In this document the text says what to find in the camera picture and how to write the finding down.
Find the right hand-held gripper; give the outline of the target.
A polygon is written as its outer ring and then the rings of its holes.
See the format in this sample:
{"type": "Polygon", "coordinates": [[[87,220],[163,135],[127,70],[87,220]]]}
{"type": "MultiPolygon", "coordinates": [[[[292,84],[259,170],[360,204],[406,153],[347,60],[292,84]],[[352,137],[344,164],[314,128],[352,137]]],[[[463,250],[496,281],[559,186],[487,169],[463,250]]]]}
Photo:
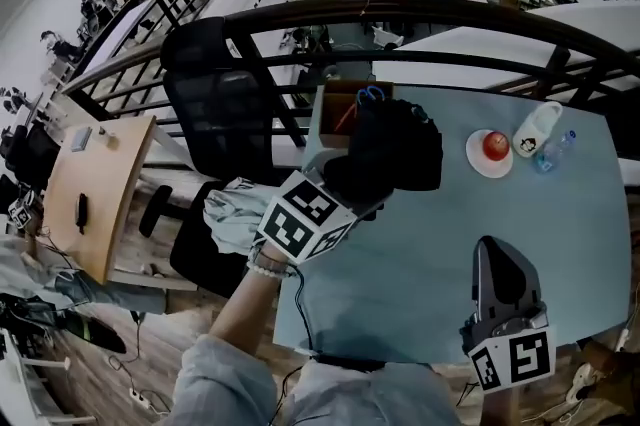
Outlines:
{"type": "Polygon", "coordinates": [[[460,334],[483,393],[513,389],[555,373],[555,329],[542,301],[539,276],[516,247],[489,236],[478,240],[472,300],[476,311],[460,334]]]}

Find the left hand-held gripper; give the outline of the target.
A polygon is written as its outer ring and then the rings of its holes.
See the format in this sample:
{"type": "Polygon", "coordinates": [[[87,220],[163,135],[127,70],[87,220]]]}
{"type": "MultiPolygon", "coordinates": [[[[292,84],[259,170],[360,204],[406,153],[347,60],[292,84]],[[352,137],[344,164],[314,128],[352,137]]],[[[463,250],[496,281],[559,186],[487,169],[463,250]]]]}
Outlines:
{"type": "Polygon", "coordinates": [[[394,191],[389,177],[347,152],[319,151],[303,165],[303,173],[295,170],[288,176],[257,228],[257,246],[268,242],[300,264],[335,249],[384,206],[394,191]]]}

